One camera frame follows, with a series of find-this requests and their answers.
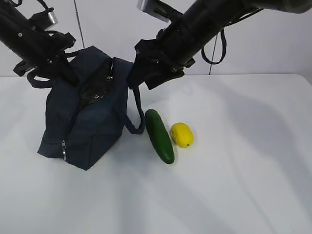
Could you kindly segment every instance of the lemon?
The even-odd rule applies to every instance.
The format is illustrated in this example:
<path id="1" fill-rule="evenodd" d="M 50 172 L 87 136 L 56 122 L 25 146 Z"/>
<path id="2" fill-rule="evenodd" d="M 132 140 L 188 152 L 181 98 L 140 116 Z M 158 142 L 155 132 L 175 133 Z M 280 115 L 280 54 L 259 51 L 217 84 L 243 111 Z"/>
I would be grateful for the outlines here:
<path id="1" fill-rule="evenodd" d="M 191 128 L 185 123 L 176 123 L 172 126 L 170 133 L 175 144 L 181 148 L 188 148 L 194 142 L 194 135 Z"/>

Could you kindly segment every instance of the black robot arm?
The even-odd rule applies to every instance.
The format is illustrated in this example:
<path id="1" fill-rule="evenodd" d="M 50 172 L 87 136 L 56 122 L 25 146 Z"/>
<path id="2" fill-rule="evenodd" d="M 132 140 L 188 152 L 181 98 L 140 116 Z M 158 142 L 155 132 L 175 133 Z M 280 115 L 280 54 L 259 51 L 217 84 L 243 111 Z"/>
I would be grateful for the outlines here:
<path id="1" fill-rule="evenodd" d="M 140 7 L 150 15 L 172 22 L 156 39 L 141 40 L 135 47 L 129 87 L 145 82 L 153 89 L 184 76 L 184 68 L 195 63 L 193 56 L 224 27 L 246 13 L 258 9 L 304 13 L 312 8 L 312 0 L 196 0 L 184 14 L 160 0 L 141 0 Z"/>
<path id="2" fill-rule="evenodd" d="M 40 76 L 54 79 L 63 78 L 77 85 L 76 74 L 69 66 L 65 50 L 72 47 L 76 40 L 69 33 L 47 31 L 57 23 L 53 8 L 48 8 L 43 0 L 37 0 L 44 11 L 25 18 L 16 7 L 22 0 L 0 0 L 0 41 L 23 59 L 14 69 L 23 76 Z"/>

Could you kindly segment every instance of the zipper pull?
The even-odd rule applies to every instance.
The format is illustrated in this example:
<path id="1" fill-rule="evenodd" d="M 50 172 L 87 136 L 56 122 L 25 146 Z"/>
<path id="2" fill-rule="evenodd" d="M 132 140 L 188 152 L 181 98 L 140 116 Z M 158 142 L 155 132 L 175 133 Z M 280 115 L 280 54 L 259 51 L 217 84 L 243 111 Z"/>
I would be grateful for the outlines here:
<path id="1" fill-rule="evenodd" d="M 63 149 L 64 161 L 66 162 L 66 144 L 65 144 L 65 140 L 62 141 L 62 149 Z"/>

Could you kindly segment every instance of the cucumber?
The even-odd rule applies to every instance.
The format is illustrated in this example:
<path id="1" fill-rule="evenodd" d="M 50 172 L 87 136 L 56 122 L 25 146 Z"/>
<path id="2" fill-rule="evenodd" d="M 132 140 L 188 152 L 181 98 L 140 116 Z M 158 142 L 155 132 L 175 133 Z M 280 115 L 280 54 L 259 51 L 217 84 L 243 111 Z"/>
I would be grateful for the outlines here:
<path id="1" fill-rule="evenodd" d="M 156 110 L 150 109 L 145 113 L 148 135 L 157 154 L 167 164 L 173 164 L 175 153 L 165 125 Z"/>

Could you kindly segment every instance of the bag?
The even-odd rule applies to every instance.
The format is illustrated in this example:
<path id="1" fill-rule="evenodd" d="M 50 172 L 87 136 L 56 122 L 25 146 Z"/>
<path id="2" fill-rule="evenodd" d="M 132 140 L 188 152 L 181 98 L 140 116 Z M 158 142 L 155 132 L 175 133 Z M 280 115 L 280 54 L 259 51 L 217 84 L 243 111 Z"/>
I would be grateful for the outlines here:
<path id="1" fill-rule="evenodd" d="M 133 92 L 141 118 L 140 126 L 136 128 L 127 116 L 127 76 L 133 65 L 131 62 L 112 59 L 92 46 L 79 52 L 70 64 L 80 83 L 78 87 L 62 79 L 53 83 L 47 97 L 46 130 L 38 153 L 49 158 L 62 158 L 88 170 L 121 137 L 124 126 L 132 134 L 144 132 L 144 113 L 139 89 L 136 88 Z M 111 89 L 102 99 L 81 108 L 84 84 L 98 76 L 105 78 L 110 69 L 113 74 Z M 34 78 L 29 81 L 37 88 L 51 85 L 50 81 L 45 83 Z"/>

